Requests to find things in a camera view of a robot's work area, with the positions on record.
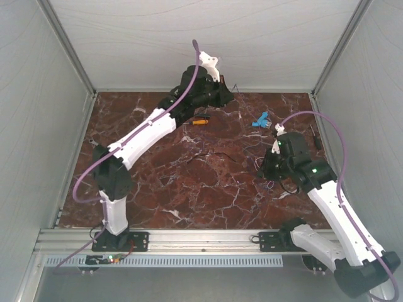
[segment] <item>red marble tabletop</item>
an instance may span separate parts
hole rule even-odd
[[[77,204],[71,192],[77,177],[90,165],[94,139],[105,146],[126,135],[165,96],[159,92],[102,92],[98,95],[78,158],[58,227],[93,227],[102,220],[99,202]],[[290,113],[312,109],[307,94],[235,94],[224,108],[202,108],[211,115],[207,125],[183,125],[151,147],[133,166],[135,186],[127,198],[127,219],[137,228],[278,228],[296,216],[313,228],[329,228],[305,193],[289,195],[256,176],[254,161],[274,142],[270,129],[253,121],[267,111],[273,124]],[[302,115],[289,121],[288,131],[305,135],[313,158],[316,151]],[[197,154],[219,153],[198,156]],[[292,183],[286,183],[293,190]],[[82,198],[98,195],[90,176],[79,190]]]

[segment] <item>blue object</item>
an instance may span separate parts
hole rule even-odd
[[[266,120],[266,118],[269,116],[269,114],[267,112],[262,113],[262,116],[258,119],[258,121],[254,121],[252,123],[252,127],[262,127],[262,128],[266,128],[267,124],[269,123],[268,120]]]

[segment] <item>black wire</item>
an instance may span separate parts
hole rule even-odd
[[[100,227],[100,226],[102,226],[102,225],[103,225],[103,223],[100,222],[100,223],[98,223],[96,226],[92,227],[92,229],[90,229],[90,231],[89,231],[89,236],[91,237],[91,239],[94,239],[93,234],[92,234],[93,230],[95,230],[96,228],[98,228],[98,227]]]
[[[199,156],[206,156],[206,155],[225,155],[227,156],[230,160],[232,160],[233,162],[237,162],[235,159],[233,159],[231,156],[229,156],[228,154],[224,153],[224,152],[214,152],[214,153],[205,153],[205,154],[196,154],[192,159],[190,159],[187,164],[189,164],[193,159],[199,157]]]
[[[287,189],[284,187],[284,185],[283,185],[283,183],[281,182],[281,180],[278,181],[278,182],[280,183],[281,188],[282,188],[284,191],[286,191],[288,194],[297,195],[297,194],[300,192],[300,187],[297,187],[297,190],[296,190],[295,192],[291,192],[291,191],[287,190]]]
[[[259,241],[253,241],[254,238],[259,238],[259,236],[253,235],[253,236],[251,237],[251,242],[252,242],[252,243],[254,243],[254,244],[259,244],[259,243],[260,243],[260,239],[259,239]]]

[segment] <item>orange marker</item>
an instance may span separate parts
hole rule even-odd
[[[208,124],[208,120],[197,120],[197,121],[191,121],[189,123],[184,123],[184,124],[190,124],[190,125],[206,125]]]

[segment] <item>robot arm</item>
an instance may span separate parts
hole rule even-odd
[[[400,265],[397,254],[384,251],[370,235],[343,192],[343,203],[339,203],[336,174],[324,159],[310,158],[304,136],[296,132],[286,133],[282,127],[276,126],[276,129],[277,140],[266,151],[259,176],[271,181],[291,178],[323,213],[340,244],[321,237],[301,219],[295,220],[293,225],[288,224],[292,243],[310,252],[332,270],[339,287],[352,298],[387,281],[387,273],[361,239],[343,208],[348,210],[352,220],[368,239],[371,249],[382,256],[392,272]]]
[[[201,52],[199,59],[201,64],[195,82],[182,102],[173,108],[169,114],[162,116],[157,121],[152,121],[163,114],[183,94],[195,71],[194,65],[188,67],[182,75],[181,84],[175,87],[158,104],[157,108],[143,123],[119,141],[106,148],[98,145],[94,150],[93,161],[96,162],[112,150],[118,149],[113,156],[100,163],[93,172],[94,179],[99,186],[99,194],[103,198],[101,202],[106,203],[108,217],[106,229],[114,236],[121,234],[128,228],[126,197],[133,186],[129,170],[137,159],[158,140],[193,117],[197,108],[209,105],[221,107],[234,99],[233,94],[225,85],[224,77],[215,67],[218,58]],[[135,139],[129,140],[138,129],[146,124],[148,124],[147,127],[138,132]]]

